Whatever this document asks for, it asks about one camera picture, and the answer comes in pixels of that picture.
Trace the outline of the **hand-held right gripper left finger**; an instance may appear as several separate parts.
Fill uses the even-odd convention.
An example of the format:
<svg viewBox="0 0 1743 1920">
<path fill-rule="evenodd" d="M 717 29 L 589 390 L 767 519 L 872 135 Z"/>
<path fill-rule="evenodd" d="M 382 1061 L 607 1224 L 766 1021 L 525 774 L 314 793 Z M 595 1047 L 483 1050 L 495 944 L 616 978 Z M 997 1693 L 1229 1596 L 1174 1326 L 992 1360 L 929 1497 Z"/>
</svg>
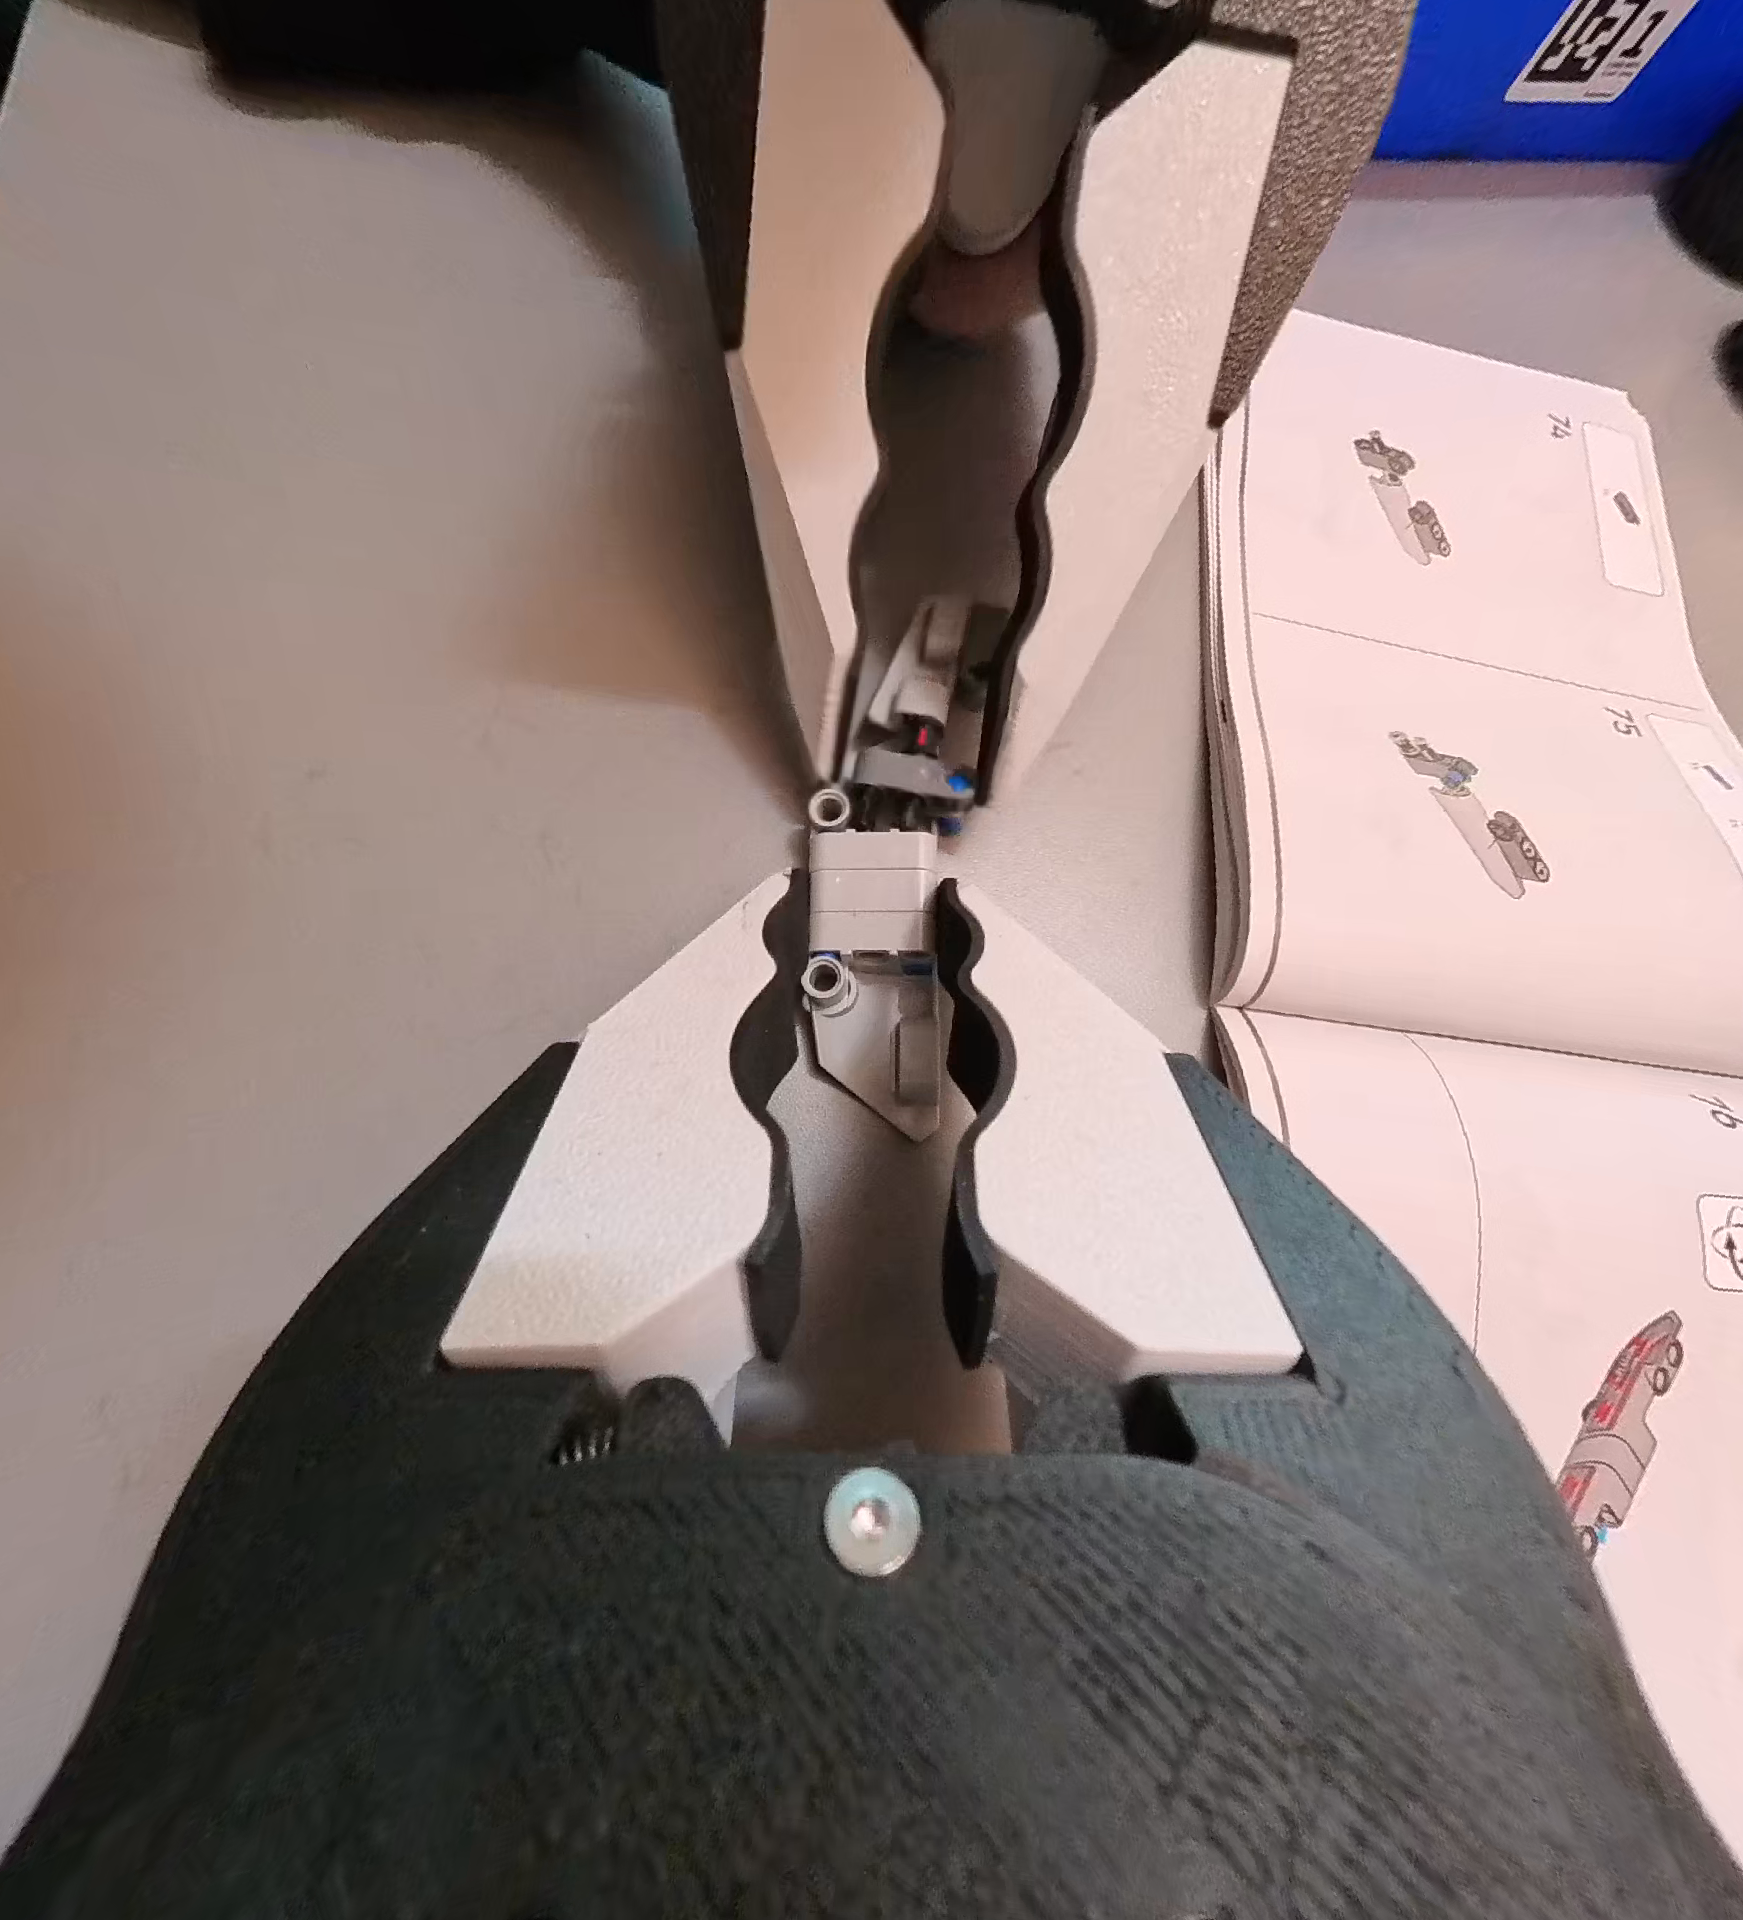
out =
<svg viewBox="0 0 1743 1920">
<path fill-rule="evenodd" d="M 730 1435 L 743 1370 L 799 1310 L 772 1101 L 805 913 L 805 877 L 769 875 L 591 1025 L 444 1332 L 454 1368 L 687 1379 Z"/>
</svg>

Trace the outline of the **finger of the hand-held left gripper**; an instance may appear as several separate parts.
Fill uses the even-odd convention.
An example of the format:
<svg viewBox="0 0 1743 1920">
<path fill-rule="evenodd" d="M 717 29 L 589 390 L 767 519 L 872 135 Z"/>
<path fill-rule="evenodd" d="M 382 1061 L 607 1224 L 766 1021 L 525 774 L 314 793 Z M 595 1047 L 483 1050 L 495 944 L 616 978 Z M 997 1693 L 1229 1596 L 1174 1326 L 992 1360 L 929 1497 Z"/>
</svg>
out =
<svg viewBox="0 0 1743 1920">
<path fill-rule="evenodd" d="M 772 1 L 740 340 L 726 377 L 788 694 L 835 780 L 859 644 L 853 541 L 881 474 L 877 323 L 931 225 L 946 109 L 884 1 Z"/>
<path fill-rule="evenodd" d="M 1086 105 L 1058 166 L 1045 268 L 1060 382 L 1018 501 L 983 799 L 1048 745 L 1208 453 L 1294 69 L 1269 45 L 1198 37 L 1107 114 Z"/>
</svg>

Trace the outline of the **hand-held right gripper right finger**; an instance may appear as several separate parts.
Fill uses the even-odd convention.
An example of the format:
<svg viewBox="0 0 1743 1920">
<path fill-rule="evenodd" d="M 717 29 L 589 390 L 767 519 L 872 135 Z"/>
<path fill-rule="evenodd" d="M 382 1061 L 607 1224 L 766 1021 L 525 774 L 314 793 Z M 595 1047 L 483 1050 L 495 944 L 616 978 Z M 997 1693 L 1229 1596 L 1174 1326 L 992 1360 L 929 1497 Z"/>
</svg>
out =
<svg viewBox="0 0 1743 1920">
<path fill-rule="evenodd" d="M 957 1360 L 1012 1444 L 1123 1441 L 1153 1379 L 1303 1356 L 1163 1043 L 994 902 L 935 896 L 948 1076 L 969 1107 L 942 1244 Z"/>
</svg>

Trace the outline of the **grey toy brick block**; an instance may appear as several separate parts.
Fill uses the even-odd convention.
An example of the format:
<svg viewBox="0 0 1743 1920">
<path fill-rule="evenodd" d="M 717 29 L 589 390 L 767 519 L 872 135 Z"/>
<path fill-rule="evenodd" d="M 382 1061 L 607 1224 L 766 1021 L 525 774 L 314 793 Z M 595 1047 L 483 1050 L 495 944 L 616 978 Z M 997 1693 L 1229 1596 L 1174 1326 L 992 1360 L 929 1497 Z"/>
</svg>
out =
<svg viewBox="0 0 1743 1920">
<path fill-rule="evenodd" d="M 799 989 L 815 1064 L 906 1139 L 931 1139 L 946 1059 L 935 838 L 858 827 L 841 787 L 822 787 L 809 799 L 808 825 Z"/>
</svg>

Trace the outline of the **person's left forearm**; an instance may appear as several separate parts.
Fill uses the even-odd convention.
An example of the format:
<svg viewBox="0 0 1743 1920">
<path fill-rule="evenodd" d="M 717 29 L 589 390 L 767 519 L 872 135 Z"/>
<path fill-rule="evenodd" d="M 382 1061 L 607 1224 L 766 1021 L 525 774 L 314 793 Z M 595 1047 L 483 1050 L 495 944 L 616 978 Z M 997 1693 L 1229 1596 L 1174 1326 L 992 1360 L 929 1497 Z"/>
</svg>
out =
<svg viewBox="0 0 1743 1920">
<path fill-rule="evenodd" d="M 199 1 L 203 48 L 248 88 L 525 95 L 595 55 L 665 85 L 650 1 Z"/>
</svg>

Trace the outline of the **white desk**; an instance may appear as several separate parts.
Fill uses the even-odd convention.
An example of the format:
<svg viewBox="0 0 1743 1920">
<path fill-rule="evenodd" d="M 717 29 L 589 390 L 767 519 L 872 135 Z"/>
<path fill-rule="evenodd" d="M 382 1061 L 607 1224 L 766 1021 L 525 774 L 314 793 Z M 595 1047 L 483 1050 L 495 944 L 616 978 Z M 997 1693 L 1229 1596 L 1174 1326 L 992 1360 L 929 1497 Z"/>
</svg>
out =
<svg viewBox="0 0 1743 1920">
<path fill-rule="evenodd" d="M 0 1916 L 1743 1916 L 1503 1396 L 1192 1057 L 1303 1356 L 1121 1444 L 442 1356 L 799 872 L 668 92 L 25 53 L 114 20 L 230 153 L 100 116 L 143 266 L 0 289 Z"/>
</svg>

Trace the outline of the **blue storage bin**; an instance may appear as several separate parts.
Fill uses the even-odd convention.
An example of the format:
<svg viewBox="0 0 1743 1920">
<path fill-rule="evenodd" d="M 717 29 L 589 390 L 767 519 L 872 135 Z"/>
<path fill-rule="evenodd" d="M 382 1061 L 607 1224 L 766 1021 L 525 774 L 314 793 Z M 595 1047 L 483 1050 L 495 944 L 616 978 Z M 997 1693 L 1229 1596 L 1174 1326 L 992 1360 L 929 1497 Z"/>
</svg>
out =
<svg viewBox="0 0 1743 1920">
<path fill-rule="evenodd" d="M 1617 103 L 1508 107 L 1507 88 L 1569 4 L 1417 4 L 1378 156 L 1675 160 L 1743 103 L 1743 1 L 1693 1 Z"/>
</svg>

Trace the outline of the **white printed marker tag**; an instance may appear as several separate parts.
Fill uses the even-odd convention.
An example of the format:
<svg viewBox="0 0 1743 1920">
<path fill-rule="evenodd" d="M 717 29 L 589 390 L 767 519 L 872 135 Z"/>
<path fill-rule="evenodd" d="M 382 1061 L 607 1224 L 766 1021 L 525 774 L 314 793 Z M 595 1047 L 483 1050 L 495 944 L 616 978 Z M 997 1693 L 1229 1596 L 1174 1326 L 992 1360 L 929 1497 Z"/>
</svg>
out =
<svg viewBox="0 0 1743 1920">
<path fill-rule="evenodd" d="M 1508 107 L 1613 105 L 1693 8 L 1693 1 L 1573 1 L 1503 98 Z"/>
</svg>

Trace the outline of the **open instruction booklet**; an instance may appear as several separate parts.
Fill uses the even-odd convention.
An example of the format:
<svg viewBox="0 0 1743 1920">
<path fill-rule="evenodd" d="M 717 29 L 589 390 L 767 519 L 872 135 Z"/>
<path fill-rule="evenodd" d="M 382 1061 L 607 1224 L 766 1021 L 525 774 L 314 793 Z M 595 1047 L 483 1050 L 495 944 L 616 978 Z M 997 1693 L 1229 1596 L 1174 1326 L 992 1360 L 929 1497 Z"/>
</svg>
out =
<svg viewBox="0 0 1743 1920">
<path fill-rule="evenodd" d="M 1743 1864 L 1743 745 L 1647 421 L 1299 312 L 1201 490 L 1231 1083 L 1475 1352 Z"/>
</svg>

